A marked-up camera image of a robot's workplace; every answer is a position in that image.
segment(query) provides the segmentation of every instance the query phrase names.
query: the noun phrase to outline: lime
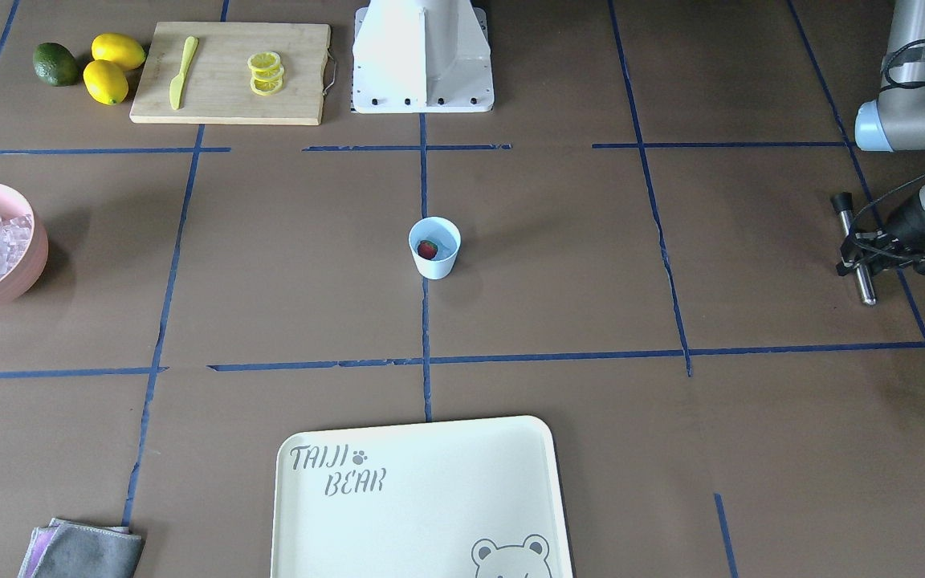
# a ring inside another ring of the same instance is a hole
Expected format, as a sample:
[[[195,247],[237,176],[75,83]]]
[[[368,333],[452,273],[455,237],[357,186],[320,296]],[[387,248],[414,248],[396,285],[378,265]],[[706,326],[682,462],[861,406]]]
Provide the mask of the lime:
[[[34,49],[34,73],[52,87],[69,87],[80,78],[77,59],[56,43],[41,43]]]

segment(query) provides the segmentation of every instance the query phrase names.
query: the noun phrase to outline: paper cup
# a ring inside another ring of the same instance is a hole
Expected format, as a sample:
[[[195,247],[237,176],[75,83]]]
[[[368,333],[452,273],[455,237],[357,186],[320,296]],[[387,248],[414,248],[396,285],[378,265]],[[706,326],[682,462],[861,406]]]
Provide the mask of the paper cup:
[[[438,253],[433,260],[424,259],[416,252],[416,246],[420,241],[430,241],[438,246]],[[416,262],[419,274],[427,279],[443,279],[451,273],[462,244],[463,238],[459,235],[458,227],[442,217],[421,219],[409,231],[412,260]]]

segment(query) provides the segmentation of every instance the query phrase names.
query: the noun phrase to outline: yellow butter knife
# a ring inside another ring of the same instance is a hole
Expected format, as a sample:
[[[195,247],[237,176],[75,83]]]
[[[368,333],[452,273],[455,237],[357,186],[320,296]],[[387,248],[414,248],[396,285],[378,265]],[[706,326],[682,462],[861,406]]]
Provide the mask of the yellow butter knife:
[[[173,110],[181,108],[181,92],[184,91],[184,80],[187,78],[192,56],[195,56],[195,48],[198,48],[198,38],[188,36],[181,55],[181,70],[169,81],[169,106]]]

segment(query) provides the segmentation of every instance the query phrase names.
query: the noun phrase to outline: lemon slice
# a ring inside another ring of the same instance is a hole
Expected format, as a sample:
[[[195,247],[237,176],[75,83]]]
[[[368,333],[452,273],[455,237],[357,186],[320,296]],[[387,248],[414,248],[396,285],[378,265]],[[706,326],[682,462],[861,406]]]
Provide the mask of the lemon slice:
[[[250,86],[252,91],[260,96],[270,96],[273,92],[279,91],[283,87],[283,78],[277,80],[256,80],[253,78]]]
[[[263,72],[252,72],[252,78],[256,80],[275,82],[283,78],[283,65]]]
[[[280,55],[276,52],[257,52],[249,58],[249,68],[252,72],[267,72],[280,66]]]

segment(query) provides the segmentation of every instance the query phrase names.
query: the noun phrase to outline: gray robot arm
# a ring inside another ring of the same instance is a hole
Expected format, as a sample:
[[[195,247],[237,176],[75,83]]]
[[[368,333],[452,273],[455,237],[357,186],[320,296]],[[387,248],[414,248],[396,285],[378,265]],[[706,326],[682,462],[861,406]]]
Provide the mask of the gray robot arm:
[[[895,3],[881,77],[880,95],[863,104],[856,117],[859,148],[925,150],[925,0]],[[837,272],[856,275],[864,303],[876,303],[871,275],[904,267],[925,275],[925,184],[876,231],[855,227],[850,195],[834,195],[832,201],[845,233]]]

